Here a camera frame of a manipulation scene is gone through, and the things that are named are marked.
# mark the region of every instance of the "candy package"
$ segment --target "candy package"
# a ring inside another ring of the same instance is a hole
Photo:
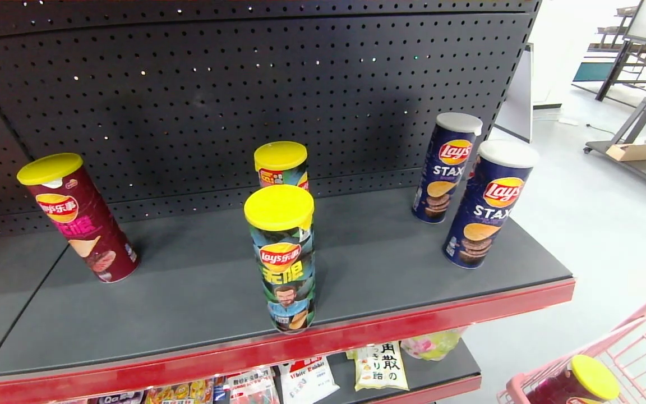
[[[271,368],[259,368],[228,377],[230,404],[280,404]]]
[[[284,404],[313,404],[339,389],[325,356],[285,363],[278,368]]]
[[[400,348],[413,358],[439,361],[457,347],[465,328],[407,338],[400,341]]]
[[[109,396],[89,399],[89,404],[142,404],[142,402],[144,402],[143,391],[110,394]]]
[[[226,378],[213,378],[213,402],[228,401],[228,385]]]
[[[212,404],[213,380],[194,380],[146,392],[146,404]]]
[[[398,342],[356,350],[356,391],[360,389],[408,389]]]

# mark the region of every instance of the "lay's logo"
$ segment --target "lay's logo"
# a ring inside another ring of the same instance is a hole
[[[464,139],[451,140],[445,145],[442,145],[438,158],[448,166],[457,166],[457,164],[464,163],[470,156],[472,150],[472,143]]]
[[[39,194],[34,199],[54,222],[69,223],[79,215],[79,202],[73,196]]]
[[[485,198],[488,205],[504,208],[512,205],[518,199],[524,185],[525,181],[517,177],[498,178],[487,184],[482,197]]]
[[[301,255],[301,246],[291,243],[275,243],[263,246],[260,251],[261,262],[271,271],[282,273]]]

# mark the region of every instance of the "shopping cart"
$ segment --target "shopping cart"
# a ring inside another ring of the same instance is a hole
[[[646,304],[608,335],[537,370],[514,376],[507,389],[497,395],[497,401],[530,404],[525,394],[566,369],[572,356],[580,354],[605,363],[620,382],[620,396],[612,402],[646,404]]]

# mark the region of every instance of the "lay's chips can with cartoon man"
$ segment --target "lay's chips can with cartoon man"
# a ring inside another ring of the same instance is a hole
[[[139,265],[128,238],[75,153],[33,161],[16,174],[47,217],[101,282],[126,278]]]
[[[280,332],[301,332],[315,317],[314,208],[311,194],[291,185],[263,187],[243,205],[267,308]]]
[[[295,141],[274,141],[253,153],[261,187],[288,184],[308,191],[308,151]]]
[[[473,115],[444,112],[428,144],[425,164],[413,202],[413,215],[426,223],[441,223],[450,205],[482,121]]]
[[[500,233],[539,159],[531,146],[511,140],[480,144],[443,253],[462,268],[478,268]]]

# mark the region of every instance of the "yellow plastic lid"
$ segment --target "yellow plastic lid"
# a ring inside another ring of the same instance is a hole
[[[274,169],[283,171],[300,166],[308,158],[306,147],[295,141],[274,141],[260,146],[253,152],[256,171],[259,169]]]
[[[573,356],[571,369],[582,387],[602,401],[612,401],[620,395],[620,385],[615,375],[595,358],[586,355]]]
[[[256,228],[281,232],[294,227],[308,230],[313,220],[313,197],[297,186],[263,187],[243,205],[246,220]]]
[[[83,164],[84,160],[79,154],[52,154],[23,166],[16,174],[16,179],[25,186],[40,186],[68,176]]]

